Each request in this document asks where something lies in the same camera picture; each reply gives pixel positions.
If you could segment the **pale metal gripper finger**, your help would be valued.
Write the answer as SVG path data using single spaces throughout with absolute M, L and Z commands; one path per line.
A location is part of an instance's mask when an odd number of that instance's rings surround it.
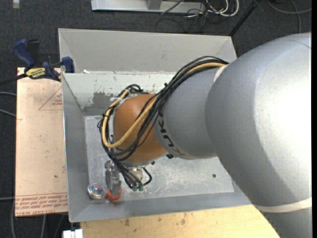
M 112 187 L 112 160 L 105 162 L 105 180 L 108 188 Z
M 120 192 L 120 189 L 121 189 L 120 171 L 115 171 L 112 174 L 112 192 Z

